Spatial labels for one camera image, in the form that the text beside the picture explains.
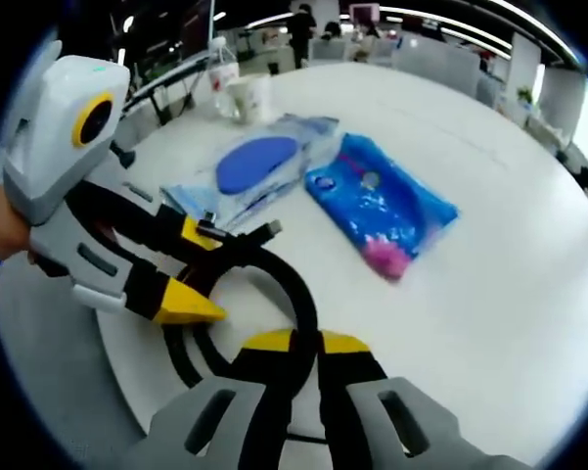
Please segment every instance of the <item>white cup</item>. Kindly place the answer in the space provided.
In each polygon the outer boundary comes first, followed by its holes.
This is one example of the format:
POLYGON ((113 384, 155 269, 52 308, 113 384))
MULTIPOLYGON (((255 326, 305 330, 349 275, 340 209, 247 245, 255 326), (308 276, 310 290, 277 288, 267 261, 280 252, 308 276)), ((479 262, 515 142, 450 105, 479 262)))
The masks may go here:
POLYGON ((270 119, 272 107, 271 77, 267 73, 252 73, 231 80, 226 85, 239 113, 241 124, 270 119))

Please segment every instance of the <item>blue oval object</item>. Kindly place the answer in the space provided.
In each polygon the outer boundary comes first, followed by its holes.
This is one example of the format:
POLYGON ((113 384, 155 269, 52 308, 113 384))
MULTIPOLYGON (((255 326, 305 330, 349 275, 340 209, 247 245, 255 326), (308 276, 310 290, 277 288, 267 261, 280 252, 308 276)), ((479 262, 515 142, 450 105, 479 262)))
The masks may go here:
POLYGON ((243 193, 293 157, 297 150, 297 141, 292 137, 250 140, 220 161, 215 169, 217 188, 223 194, 243 193))

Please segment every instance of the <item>ceiling light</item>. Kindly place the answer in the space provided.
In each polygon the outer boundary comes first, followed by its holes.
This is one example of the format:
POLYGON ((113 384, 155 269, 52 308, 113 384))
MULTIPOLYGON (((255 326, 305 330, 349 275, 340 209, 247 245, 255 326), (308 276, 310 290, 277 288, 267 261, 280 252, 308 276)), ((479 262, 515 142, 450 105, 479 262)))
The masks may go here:
POLYGON ((126 49, 123 47, 117 52, 117 63, 121 66, 124 65, 124 58, 126 57, 126 49))
POLYGON ((571 51, 571 49, 567 46, 567 44, 565 44, 563 42, 563 40, 557 34, 555 34, 553 31, 548 29, 548 27, 546 27, 546 25, 544 25, 543 23, 541 23, 538 20, 536 20, 535 18, 533 18, 531 15, 529 15, 524 10, 521 10, 514 5, 511 5, 509 2, 505 2, 504 0, 489 0, 489 1, 491 3, 495 3, 496 5, 501 6, 502 8, 509 10, 512 13, 515 13, 523 20, 526 20, 527 22, 531 23, 533 26, 535 26, 537 29, 539 29, 541 32, 543 32, 548 37, 550 37, 553 41, 555 41, 557 44, 559 44, 576 62, 578 62, 578 58, 571 51))
POLYGON ((193 15, 191 18, 189 18, 188 20, 186 20, 183 23, 183 27, 187 27, 189 26, 191 23, 195 23, 198 20, 198 15, 193 15))
POLYGON ((496 49, 495 47, 490 46, 489 44, 482 42, 481 40, 476 39, 475 37, 468 36, 468 35, 464 34, 463 32, 455 31, 454 29, 448 29, 447 27, 443 27, 441 29, 441 32, 444 32, 446 34, 450 34, 451 36, 455 36, 460 39, 465 39, 466 41, 470 41, 478 47, 482 47, 483 49, 486 49, 488 51, 493 52, 494 54, 499 55, 503 59, 507 59, 508 61, 511 60, 511 56, 509 54, 507 54, 506 52, 503 52, 500 49, 496 49))
POLYGON ((122 28, 124 32, 128 32, 128 29, 130 29, 130 27, 133 26, 134 21, 135 17, 133 17, 132 15, 128 17, 126 20, 124 20, 124 26, 122 28))
POLYGON ((429 20, 435 20, 436 22, 448 23, 452 24, 453 26, 460 27, 462 29, 466 29, 467 31, 473 32, 478 34, 482 37, 486 37, 490 41, 497 42, 501 46, 512 49, 512 45, 509 44, 507 41, 503 41, 499 37, 496 37, 488 32, 483 31, 482 29, 478 29, 477 27, 470 26, 469 24, 457 22, 456 20, 452 20, 450 18, 441 17, 440 15, 434 15, 432 13, 425 13, 425 12, 418 12, 416 10, 409 10, 407 8, 394 8, 394 7, 381 7, 382 12, 388 13, 401 13, 402 15, 411 15, 412 17, 420 17, 426 18, 429 20))
POLYGON ((539 101, 539 95, 541 95, 541 87, 544 84, 544 73, 546 72, 546 66, 539 64, 537 66, 537 75, 535 76, 535 83, 532 85, 532 102, 536 104, 539 101))
POLYGON ((252 22, 246 26, 246 29, 250 29, 251 27, 259 26, 261 24, 266 24, 270 22, 275 22, 277 20, 284 20, 285 18, 292 17, 293 13, 284 13, 282 15, 276 15, 274 17, 264 18, 263 20, 257 20, 256 22, 252 22))
POLYGON ((150 46, 148 49, 146 49, 146 53, 150 54, 151 52, 156 51, 157 49, 160 49, 161 47, 163 47, 165 44, 167 44, 167 41, 162 41, 159 42, 157 44, 155 44, 154 46, 150 46))

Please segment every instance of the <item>clear plastic bag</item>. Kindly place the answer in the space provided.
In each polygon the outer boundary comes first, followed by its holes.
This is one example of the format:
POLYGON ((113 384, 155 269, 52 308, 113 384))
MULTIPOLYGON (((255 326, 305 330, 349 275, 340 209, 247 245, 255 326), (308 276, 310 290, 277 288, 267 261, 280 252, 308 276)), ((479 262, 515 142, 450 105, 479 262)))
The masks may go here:
POLYGON ((239 78, 239 63, 235 54, 226 47, 225 37, 219 36, 210 42, 206 70, 215 114, 222 118, 234 118, 235 104, 225 89, 228 83, 239 78))
MULTIPOLYGON (((229 144, 219 148, 214 164, 201 168, 187 177, 187 183, 161 188, 163 192, 188 215, 200 218, 204 211, 216 215, 216 225, 233 230, 253 214, 286 195, 301 180, 316 156, 324 155, 324 145, 338 125, 331 117, 298 117, 284 115, 229 144), (260 139, 283 137, 294 145, 294 154, 271 168, 257 184, 238 194, 223 194, 217 183, 220 162, 231 152, 260 139)), ((265 156, 253 155, 261 159, 265 156)))
POLYGON ((459 214, 361 135, 345 134, 337 156, 304 179, 366 262, 388 279, 399 279, 459 214))

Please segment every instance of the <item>blue package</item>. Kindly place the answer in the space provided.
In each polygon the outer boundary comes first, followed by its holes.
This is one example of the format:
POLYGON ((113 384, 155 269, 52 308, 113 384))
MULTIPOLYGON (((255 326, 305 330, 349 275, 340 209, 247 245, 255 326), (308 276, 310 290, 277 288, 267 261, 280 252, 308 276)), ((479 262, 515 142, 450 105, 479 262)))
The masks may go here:
POLYGON ((389 278, 399 278, 433 235, 458 216, 368 137, 345 134, 337 157, 305 174, 315 201, 389 278))

